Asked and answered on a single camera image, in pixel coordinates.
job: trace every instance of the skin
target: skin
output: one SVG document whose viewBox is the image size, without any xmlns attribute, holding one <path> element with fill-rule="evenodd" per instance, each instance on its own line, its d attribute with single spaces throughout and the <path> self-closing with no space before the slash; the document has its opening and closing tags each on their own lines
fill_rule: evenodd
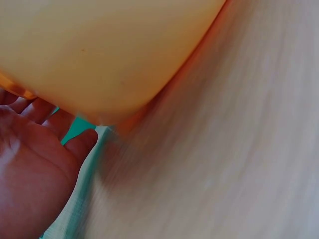
<svg viewBox="0 0 319 239">
<path fill-rule="evenodd" d="M 97 141 L 87 130 L 68 141 L 74 116 L 42 100 L 0 89 L 0 238 L 37 238 L 56 219 Z"/>
</svg>

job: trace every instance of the wooden surface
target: wooden surface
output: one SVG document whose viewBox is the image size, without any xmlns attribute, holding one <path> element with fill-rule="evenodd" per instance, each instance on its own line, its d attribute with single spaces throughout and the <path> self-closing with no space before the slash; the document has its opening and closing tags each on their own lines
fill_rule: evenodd
<svg viewBox="0 0 319 239">
<path fill-rule="evenodd" d="M 318 43 L 318 0 L 229 0 L 105 146 L 86 238 L 319 238 Z"/>
</svg>

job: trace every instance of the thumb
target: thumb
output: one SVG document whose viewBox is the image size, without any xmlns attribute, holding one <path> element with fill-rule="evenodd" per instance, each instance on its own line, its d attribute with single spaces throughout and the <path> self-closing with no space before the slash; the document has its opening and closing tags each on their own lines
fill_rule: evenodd
<svg viewBox="0 0 319 239">
<path fill-rule="evenodd" d="M 82 165 L 84 159 L 88 156 L 98 140 L 98 135 L 93 129 L 88 129 L 69 140 L 64 147 L 77 159 L 79 165 Z"/>
</svg>

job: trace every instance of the finger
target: finger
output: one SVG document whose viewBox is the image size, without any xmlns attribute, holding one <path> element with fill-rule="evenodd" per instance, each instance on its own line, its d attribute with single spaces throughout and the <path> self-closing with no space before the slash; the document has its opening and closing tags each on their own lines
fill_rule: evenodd
<svg viewBox="0 0 319 239">
<path fill-rule="evenodd" d="M 48 127 L 59 140 L 62 140 L 70 129 L 75 116 L 59 109 L 51 115 L 42 125 Z"/>
<path fill-rule="evenodd" d="M 82 165 L 84 159 L 88 156 L 94 145 L 98 140 L 98 134 L 93 129 L 88 129 L 69 140 L 65 144 L 65 148 L 73 154 L 78 160 L 79 164 Z"/>
<path fill-rule="evenodd" d="M 33 100 L 26 100 L 22 97 L 19 97 L 15 102 L 10 104 L 10 108 L 13 109 L 17 114 L 20 114 L 27 108 Z"/>
<path fill-rule="evenodd" d="M 52 114 L 55 108 L 56 106 L 43 99 L 37 98 L 22 111 L 21 115 L 35 123 L 42 124 Z"/>
<path fill-rule="evenodd" d="M 4 89 L 0 89 L 0 105 L 10 105 L 16 101 L 18 96 L 5 91 Z"/>
</svg>

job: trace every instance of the palm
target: palm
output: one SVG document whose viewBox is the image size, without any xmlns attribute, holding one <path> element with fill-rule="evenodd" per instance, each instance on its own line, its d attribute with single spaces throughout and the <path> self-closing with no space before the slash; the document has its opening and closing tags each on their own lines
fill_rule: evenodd
<svg viewBox="0 0 319 239">
<path fill-rule="evenodd" d="M 1 93 L 0 104 L 15 100 Z M 62 146 L 73 116 L 62 110 L 50 116 L 55 107 L 41 99 L 30 103 L 0 106 L 0 238 L 15 238 L 5 234 L 12 231 L 38 236 L 53 222 L 97 139 L 88 130 Z"/>
</svg>

